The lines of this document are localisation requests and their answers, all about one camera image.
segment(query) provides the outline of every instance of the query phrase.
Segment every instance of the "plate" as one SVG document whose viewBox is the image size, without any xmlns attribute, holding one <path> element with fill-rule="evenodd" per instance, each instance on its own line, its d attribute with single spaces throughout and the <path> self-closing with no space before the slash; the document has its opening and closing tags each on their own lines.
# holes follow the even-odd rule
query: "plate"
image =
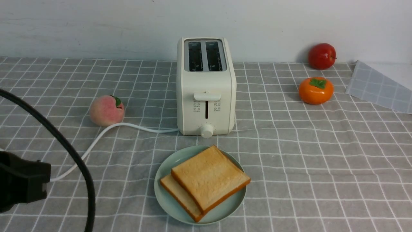
<svg viewBox="0 0 412 232">
<path fill-rule="evenodd" d="M 236 211 L 242 204 L 243 199 L 246 195 L 247 186 L 227 198 L 224 202 L 220 203 L 217 207 L 209 211 L 198 223 L 196 223 L 183 209 L 183 207 L 163 188 L 163 186 L 160 185 L 160 179 L 170 174 L 170 171 L 173 167 L 194 157 L 207 148 L 209 147 L 192 146 L 183 148 L 171 154 L 160 165 L 154 178 L 154 194 L 156 196 L 157 202 L 167 214 L 183 223 L 191 225 L 210 225 L 217 223 L 234 213 L 234 211 Z M 235 158 L 224 151 L 222 151 L 222 153 L 225 154 L 239 169 L 244 171 Z"/>
</svg>

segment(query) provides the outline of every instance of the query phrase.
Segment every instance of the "orange persimmon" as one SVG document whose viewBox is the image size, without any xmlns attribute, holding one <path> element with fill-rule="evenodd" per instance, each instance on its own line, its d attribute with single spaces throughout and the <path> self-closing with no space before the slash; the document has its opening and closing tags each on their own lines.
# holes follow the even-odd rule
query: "orange persimmon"
<svg viewBox="0 0 412 232">
<path fill-rule="evenodd" d="M 302 101 L 319 105 L 329 101 L 333 95 L 333 84 L 324 77 L 309 77 L 299 85 L 299 96 Z"/>
</svg>

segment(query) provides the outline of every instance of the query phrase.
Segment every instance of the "artificial peach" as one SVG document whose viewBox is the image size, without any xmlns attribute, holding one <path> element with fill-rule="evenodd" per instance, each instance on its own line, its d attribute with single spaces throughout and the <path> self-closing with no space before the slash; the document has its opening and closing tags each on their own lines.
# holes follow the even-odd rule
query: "artificial peach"
<svg viewBox="0 0 412 232">
<path fill-rule="evenodd" d="M 115 96 L 105 95 L 94 100 L 90 106 L 90 119 L 99 126 L 108 127 L 124 118 L 124 105 Z"/>
</svg>

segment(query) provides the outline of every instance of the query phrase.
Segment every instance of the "toaster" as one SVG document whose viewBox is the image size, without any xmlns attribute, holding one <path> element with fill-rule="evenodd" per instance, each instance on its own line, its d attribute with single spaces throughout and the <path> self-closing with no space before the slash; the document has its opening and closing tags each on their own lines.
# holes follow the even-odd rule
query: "toaster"
<svg viewBox="0 0 412 232">
<path fill-rule="evenodd" d="M 236 76 L 225 38 L 181 38 L 176 70 L 177 126 L 204 138 L 233 130 Z"/>
</svg>

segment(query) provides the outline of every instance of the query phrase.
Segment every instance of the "bread crust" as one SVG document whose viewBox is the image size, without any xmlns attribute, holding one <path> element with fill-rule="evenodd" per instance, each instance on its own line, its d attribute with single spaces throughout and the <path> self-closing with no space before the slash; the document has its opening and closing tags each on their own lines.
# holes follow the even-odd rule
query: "bread crust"
<svg viewBox="0 0 412 232">
<path fill-rule="evenodd" d="M 175 173 L 175 171 L 173 169 L 170 171 L 170 174 L 172 175 L 173 179 L 175 179 L 175 181 L 177 181 L 180 184 L 180 186 L 190 195 L 190 197 L 194 200 L 197 207 L 199 208 L 200 212 L 203 213 L 202 207 L 200 206 L 199 202 L 197 202 L 196 198 L 193 196 L 193 194 L 190 191 L 188 191 L 187 186 L 182 182 L 182 180 L 178 177 L 178 175 Z"/>
<path fill-rule="evenodd" d="M 204 216 L 205 214 L 201 214 L 199 216 L 194 215 L 187 207 L 186 205 L 184 205 L 179 198 L 167 187 L 167 185 L 163 182 L 163 179 L 160 179 L 160 185 L 163 186 L 164 189 L 166 189 L 166 191 L 180 204 L 180 206 L 183 207 L 183 209 L 189 214 L 189 216 L 195 221 L 195 222 L 199 222 Z"/>
<path fill-rule="evenodd" d="M 224 195 L 222 198 L 220 198 L 219 200 L 217 200 L 214 204 L 212 204 L 210 207 L 208 207 L 206 210 L 202 210 L 200 208 L 200 211 L 202 212 L 202 214 L 207 214 L 209 211 L 211 211 L 212 209 L 214 209 L 216 206 L 218 206 L 220 203 L 224 202 L 226 199 L 228 199 L 229 197 L 231 197 L 233 194 L 237 193 L 239 190 L 243 189 L 246 185 L 248 185 L 250 183 L 250 178 L 245 181 L 244 183 L 242 183 L 241 185 L 239 185 L 237 188 L 233 189 L 232 191 L 228 192 L 228 194 Z"/>
</svg>

